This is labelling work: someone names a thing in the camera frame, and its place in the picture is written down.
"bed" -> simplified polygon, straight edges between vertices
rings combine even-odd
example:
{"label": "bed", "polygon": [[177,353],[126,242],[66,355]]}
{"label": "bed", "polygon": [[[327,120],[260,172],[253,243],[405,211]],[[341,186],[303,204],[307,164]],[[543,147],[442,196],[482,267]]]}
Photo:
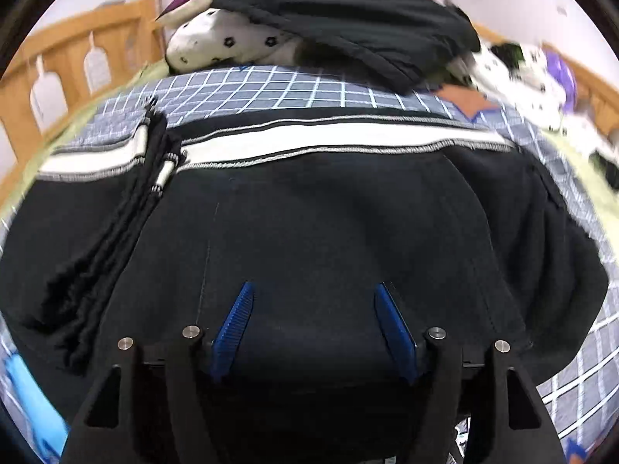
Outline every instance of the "bed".
{"label": "bed", "polygon": [[[105,48],[111,66],[120,65],[116,69],[112,68],[112,82],[95,92],[90,92],[81,71],[76,73],[76,68],[83,64],[84,54],[92,47],[89,41],[92,16],[101,22],[101,26],[96,29],[109,28],[107,33],[110,37],[100,38],[96,33],[95,44]],[[24,42],[20,49],[22,52],[18,52],[0,82],[0,96],[7,95],[9,85],[21,85],[21,90],[13,91],[20,93],[20,103],[13,104],[14,111],[0,114],[17,155],[15,166],[0,187],[0,201],[4,202],[6,211],[0,224],[0,246],[10,229],[12,216],[19,208],[21,193],[26,189],[28,180],[34,176],[38,164],[47,155],[45,152],[58,145],[64,145],[67,149],[102,147],[129,138],[144,115],[144,102],[152,95],[160,98],[159,108],[166,112],[171,126],[242,111],[319,106],[394,107],[441,114],[471,123],[473,127],[490,126],[502,136],[527,148],[546,165],[561,189],[571,214],[597,241],[600,258],[609,273],[611,284],[604,306],[580,352],[564,371],[538,387],[564,447],[567,448],[570,440],[578,442],[585,449],[595,444],[604,428],[616,419],[619,406],[619,270],[612,247],[613,239],[609,241],[609,229],[606,224],[600,223],[600,215],[596,214],[598,205],[590,199],[596,199],[596,196],[587,193],[588,180],[582,180],[583,173],[578,171],[578,166],[573,166],[536,126],[527,122],[515,109],[505,105],[467,117],[456,105],[428,91],[399,96],[373,83],[349,82],[346,77],[329,75],[320,69],[230,67],[174,77],[166,76],[165,68],[141,70],[144,62],[156,63],[162,57],[159,39],[150,26],[153,17],[153,1],[141,0],[98,9],[72,19],[73,23],[81,23],[79,33],[74,33],[77,29],[74,26],[59,28],[64,32],[71,30],[74,38],[62,38],[61,33],[56,32],[47,34],[55,37],[55,41],[48,38],[45,46],[35,47],[33,40],[36,36]],[[502,37],[483,26],[476,25],[476,29],[489,41],[502,40]],[[137,55],[139,60],[127,64],[122,55],[127,42],[132,40],[135,40],[132,43],[140,51]],[[45,59],[45,69],[58,72],[67,92],[69,109],[43,133],[39,131],[32,115],[26,117],[30,125],[23,129],[23,135],[14,136],[18,132],[14,117],[30,110],[27,80],[32,81],[33,73],[29,70],[27,58],[46,51],[54,53],[50,54],[50,60]],[[69,60],[67,57],[73,57],[72,54],[76,57]],[[619,94],[586,68],[569,58],[565,59],[574,69],[580,92],[592,99],[600,130],[609,131],[619,122]],[[31,172],[22,178],[29,162]],[[6,201],[11,193],[12,200]],[[38,421],[32,420],[32,414],[25,409],[28,401],[23,399],[24,392],[20,392],[20,388],[14,385],[11,372],[6,368],[7,364],[15,362],[19,353],[1,317],[0,345],[0,398],[30,446],[43,460],[54,462],[58,457],[58,448],[62,448],[63,437],[66,438],[67,428],[63,426],[62,420],[58,420],[53,407],[41,414],[41,420]],[[33,396],[40,401],[42,393],[35,392]],[[41,436],[39,428],[49,420],[55,422],[55,433]],[[458,429],[458,441],[464,446],[468,432],[467,421]]]}

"purple object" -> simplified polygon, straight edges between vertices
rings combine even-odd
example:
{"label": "purple object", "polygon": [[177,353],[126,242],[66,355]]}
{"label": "purple object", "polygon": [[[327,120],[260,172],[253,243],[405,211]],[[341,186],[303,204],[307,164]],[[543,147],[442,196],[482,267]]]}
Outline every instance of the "purple object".
{"label": "purple object", "polygon": [[548,72],[565,89],[563,112],[573,113],[576,105],[576,79],[567,63],[553,51],[544,51],[548,62]]}

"pillow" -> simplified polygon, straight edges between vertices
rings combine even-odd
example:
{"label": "pillow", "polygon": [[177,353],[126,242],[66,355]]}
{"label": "pillow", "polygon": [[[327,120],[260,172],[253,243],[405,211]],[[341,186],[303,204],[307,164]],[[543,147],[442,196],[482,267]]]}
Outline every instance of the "pillow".
{"label": "pillow", "polygon": [[174,0],[155,20],[156,27],[178,27],[208,10],[213,0]]}

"mattress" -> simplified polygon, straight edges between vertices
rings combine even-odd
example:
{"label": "mattress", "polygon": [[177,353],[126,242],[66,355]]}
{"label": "mattress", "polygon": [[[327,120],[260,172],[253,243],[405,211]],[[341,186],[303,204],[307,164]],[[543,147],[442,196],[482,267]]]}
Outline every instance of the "mattress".
{"label": "mattress", "polygon": [[[570,213],[596,241],[600,259],[609,274],[609,290],[598,317],[582,348],[567,368],[538,386],[564,448],[575,441],[591,447],[617,416],[619,403],[619,270],[593,204],[575,171],[541,131],[527,122],[515,109],[498,109],[466,117],[453,103],[429,91],[399,96],[369,83],[348,82],[346,76],[327,75],[320,69],[302,70],[271,66],[233,67],[197,72],[136,86],[102,102],[84,129],[58,151],[79,147],[107,147],[131,137],[144,114],[143,105],[150,96],[159,98],[157,107],[166,112],[168,125],[206,117],[263,109],[321,106],[393,107],[441,114],[473,127],[490,127],[502,136],[534,154],[548,168],[563,194]],[[0,224],[1,246],[10,229],[13,208]],[[33,382],[17,378],[7,368],[18,351],[4,322],[0,319],[0,398],[28,440],[45,462],[58,459],[66,429],[55,418],[55,411],[37,411],[30,399],[40,400],[42,393]],[[27,370],[17,369],[27,376]],[[52,434],[39,434],[40,428],[56,427]],[[468,421],[458,426],[458,441],[465,445]]]}

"blue object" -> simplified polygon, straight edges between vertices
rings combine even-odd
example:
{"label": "blue object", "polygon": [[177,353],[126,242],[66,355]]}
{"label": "blue object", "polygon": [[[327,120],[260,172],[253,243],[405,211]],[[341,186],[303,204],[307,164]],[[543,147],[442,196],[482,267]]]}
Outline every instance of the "blue object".
{"label": "blue object", "polygon": [[224,326],[213,342],[209,373],[215,382],[220,382],[230,372],[253,307],[254,285],[245,283],[241,288],[241,293],[236,297]]}
{"label": "blue object", "polygon": [[378,285],[374,292],[374,310],[398,373],[412,384],[417,378],[417,346],[383,284]]}
{"label": "blue object", "polygon": [[19,354],[5,361],[7,373],[32,426],[36,452],[43,462],[58,462],[69,428],[47,400]]}

